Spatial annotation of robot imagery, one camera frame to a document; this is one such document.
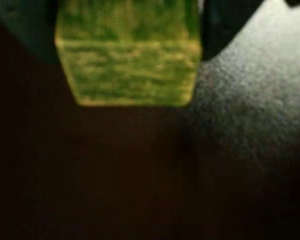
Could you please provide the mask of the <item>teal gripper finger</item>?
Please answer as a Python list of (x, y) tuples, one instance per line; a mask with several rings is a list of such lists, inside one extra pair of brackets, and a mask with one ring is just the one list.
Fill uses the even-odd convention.
[(255, 11), (254, 0), (204, 0), (200, 4), (202, 60), (221, 53)]
[(0, 20), (35, 56), (57, 64), (55, 31), (58, 0), (0, 0)]

